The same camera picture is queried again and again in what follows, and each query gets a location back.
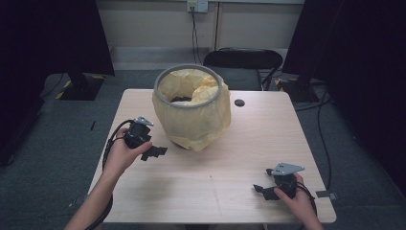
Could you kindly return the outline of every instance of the trash can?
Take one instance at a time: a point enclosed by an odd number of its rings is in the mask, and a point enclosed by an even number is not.
[[[187,150],[203,150],[231,123],[227,84],[201,65],[177,65],[162,72],[152,102],[167,136]]]

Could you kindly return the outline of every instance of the black chair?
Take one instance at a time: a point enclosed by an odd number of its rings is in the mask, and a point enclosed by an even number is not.
[[[272,50],[222,48],[208,53],[203,65],[213,69],[231,90],[268,91],[283,58]],[[269,73],[264,79],[259,70]]]

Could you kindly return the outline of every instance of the wooden table top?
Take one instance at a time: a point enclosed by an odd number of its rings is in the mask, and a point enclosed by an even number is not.
[[[137,223],[293,223],[281,201],[264,200],[253,184],[275,186],[266,169],[280,162],[305,167],[299,172],[316,197],[320,222],[334,222],[325,185],[289,96],[282,92],[231,91],[232,122],[200,152],[180,149],[163,131],[152,104],[152,89],[127,89],[110,133],[123,121],[145,116],[152,143],[166,155],[139,157],[120,178],[106,222]],[[245,106],[234,105],[236,99]],[[90,190],[102,173],[101,161]]]

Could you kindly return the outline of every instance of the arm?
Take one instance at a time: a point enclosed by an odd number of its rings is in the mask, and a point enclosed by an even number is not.
[[[123,137],[125,128],[117,132],[117,137]],[[137,156],[152,146],[147,142],[137,149],[130,149],[124,139],[117,139],[108,154],[101,177],[85,199],[65,229],[85,229],[92,224],[104,211],[113,194],[114,187],[120,176],[134,162]]]
[[[295,173],[298,182],[304,184],[304,179]],[[323,230],[323,225],[320,223],[316,214],[311,207],[310,199],[307,194],[297,189],[296,195],[291,199],[279,188],[275,188],[275,194],[289,207],[290,211],[295,215],[307,230]]]

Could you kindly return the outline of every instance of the trash bag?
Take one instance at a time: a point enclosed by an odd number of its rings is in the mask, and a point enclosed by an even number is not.
[[[167,136],[187,150],[203,150],[231,123],[227,84],[201,65],[178,65],[161,73],[152,102]]]

